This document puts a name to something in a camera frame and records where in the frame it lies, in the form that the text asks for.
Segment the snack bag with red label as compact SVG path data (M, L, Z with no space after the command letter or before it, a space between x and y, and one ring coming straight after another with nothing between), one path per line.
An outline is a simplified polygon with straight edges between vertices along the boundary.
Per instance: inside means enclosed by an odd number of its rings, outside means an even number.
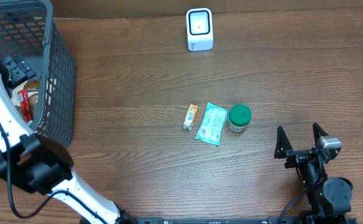
M26 81L12 91L11 101L27 124L37 115L39 101L39 81Z

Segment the teal wet wipes pack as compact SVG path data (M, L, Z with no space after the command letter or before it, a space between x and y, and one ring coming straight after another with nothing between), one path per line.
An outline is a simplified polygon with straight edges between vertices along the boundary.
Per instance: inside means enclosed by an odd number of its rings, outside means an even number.
M201 126L198 129L195 139L200 139L205 143L219 146L221 133L227 120L227 114L227 109L208 102Z

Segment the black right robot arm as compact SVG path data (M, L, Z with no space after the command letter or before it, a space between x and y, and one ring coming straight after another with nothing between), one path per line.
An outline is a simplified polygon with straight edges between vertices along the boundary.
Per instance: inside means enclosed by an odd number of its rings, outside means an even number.
M285 168L295 169L303 184L302 193L287 203L277 223L356 223L355 218L346 215L351 211L353 184L343 177L329 178L324 166L340 153L341 141L318 123L313 123L313 136L311 149L295 151L284 129L277 128L274 158L285 159ZM287 210L305 195L310 209L287 220Z

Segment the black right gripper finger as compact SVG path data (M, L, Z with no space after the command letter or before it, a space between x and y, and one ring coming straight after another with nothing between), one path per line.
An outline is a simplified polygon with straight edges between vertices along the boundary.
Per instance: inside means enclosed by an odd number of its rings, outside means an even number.
M313 123L313 135L315 143L317 143L321 137L328 136L328 133L325 132L318 123Z
M284 129L279 126L277 128L277 142L275 146L274 158L284 159L287 157L287 152L292 152L293 148Z

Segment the small orange box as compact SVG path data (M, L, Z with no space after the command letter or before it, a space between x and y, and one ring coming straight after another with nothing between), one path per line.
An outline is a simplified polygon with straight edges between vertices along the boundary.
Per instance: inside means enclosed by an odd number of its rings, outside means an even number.
M187 131L192 130L197 115L198 115L198 106L191 103L187 110L185 120L183 122L183 128L185 130Z

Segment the green lid jar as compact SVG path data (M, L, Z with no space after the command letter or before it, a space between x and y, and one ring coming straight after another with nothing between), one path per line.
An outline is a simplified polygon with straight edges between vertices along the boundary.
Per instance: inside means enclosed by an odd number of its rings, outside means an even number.
M231 131L243 132L251 121L252 112L246 105L234 105L227 117L227 125Z

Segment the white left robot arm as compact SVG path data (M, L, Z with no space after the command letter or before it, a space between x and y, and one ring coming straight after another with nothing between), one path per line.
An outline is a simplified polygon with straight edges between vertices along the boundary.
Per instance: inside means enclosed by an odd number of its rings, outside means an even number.
M11 101L8 78L9 72L0 61L0 178L7 183L12 213L22 219L32 218L56 198L88 223L136 223L78 176L71 155L60 143L31 130ZM46 199L34 212L23 215L14 203L14 186L30 194L38 192Z

